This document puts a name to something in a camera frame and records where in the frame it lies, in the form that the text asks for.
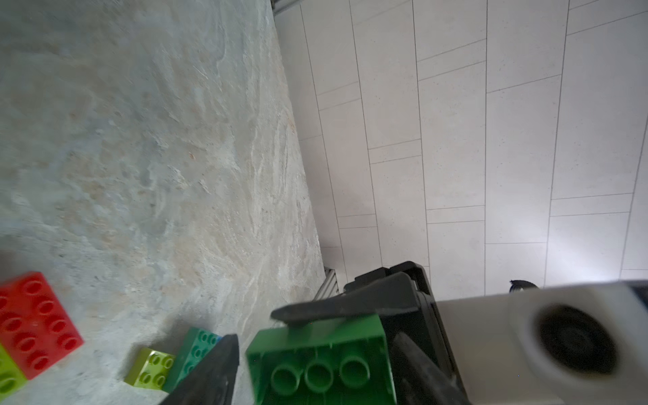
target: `camera lens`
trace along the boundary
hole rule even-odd
[[[610,375],[618,357],[612,338],[594,318],[574,307],[552,307],[538,317],[544,348],[558,363],[580,373]]]

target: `white floor tile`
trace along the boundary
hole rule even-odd
[[[341,229],[340,236],[348,280],[381,267],[378,228]]]
[[[624,213],[631,202],[632,194],[563,198],[551,201],[551,216]]]
[[[380,163],[387,160],[402,159],[421,155],[421,140],[401,142],[395,145],[369,149],[369,162]]]
[[[419,82],[427,208],[484,204],[485,64]]]
[[[369,148],[420,138],[411,3],[355,25],[354,32]]]
[[[472,222],[484,220],[484,206],[442,208],[428,210],[428,224],[447,222]]]
[[[546,242],[561,78],[489,93],[486,242]]]
[[[648,270],[621,270],[621,280],[648,280]]]
[[[319,114],[338,216],[375,214],[360,100]]]
[[[417,62],[419,80],[440,75],[486,60],[486,40],[444,52]]]
[[[340,229],[378,226],[376,223],[376,214],[341,216],[338,218],[338,225]]]
[[[567,36],[553,198],[632,192],[646,72],[648,13]]]
[[[552,216],[547,286],[615,281],[628,214]]]
[[[484,223],[429,224],[430,286],[437,301],[484,294]]]
[[[338,280],[338,289],[342,291],[347,281],[347,268],[344,266],[342,248],[322,248],[322,262],[324,266],[335,269],[335,276]]]
[[[559,75],[567,0],[488,2],[487,91]]]
[[[301,9],[296,6],[279,14],[275,19],[275,25],[281,46],[281,57],[286,69],[297,137],[304,139],[321,135],[318,103],[315,99]]]
[[[355,82],[318,95],[318,106],[320,110],[325,110],[359,98],[360,83]]]
[[[353,23],[360,24],[405,2],[409,0],[351,0]]]
[[[645,141],[632,201],[623,268],[648,269],[648,143]]]
[[[341,246],[324,141],[321,136],[304,139],[299,142],[299,148],[301,149],[301,159],[304,162],[306,183],[310,203],[313,206],[319,245],[323,248]]]
[[[486,294],[507,294],[511,280],[544,285],[546,243],[486,245]]]
[[[421,157],[375,163],[371,175],[383,265],[411,260],[427,266]]]
[[[358,81],[349,0],[301,3],[317,94]]]
[[[567,35],[647,11],[646,0],[598,0],[569,11]]]
[[[418,60],[486,38],[486,0],[414,0]]]

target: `stone countertop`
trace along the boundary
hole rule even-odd
[[[4,404],[157,404],[142,347],[237,333],[324,279],[268,0],[0,6],[0,268],[85,344]],[[241,358],[235,403],[251,404]]]

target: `lime green duplo brick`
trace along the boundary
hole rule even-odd
[[[167,383],[162,389],[169,393],[173,391],[219,340],[219,335],[208,330],[195,327],[189,329],[176,357],[176,365],[168,374]]]
[[[11,359],[5,348],[0,345],[0,401],[21,389],[26,383],[25,375]]]
[[[394,405],[377,315],[257,333],[246,351],[257,405]]]
[[[162,389],[175,360],[171,354],[143,347],[124,381],[133,387]]]

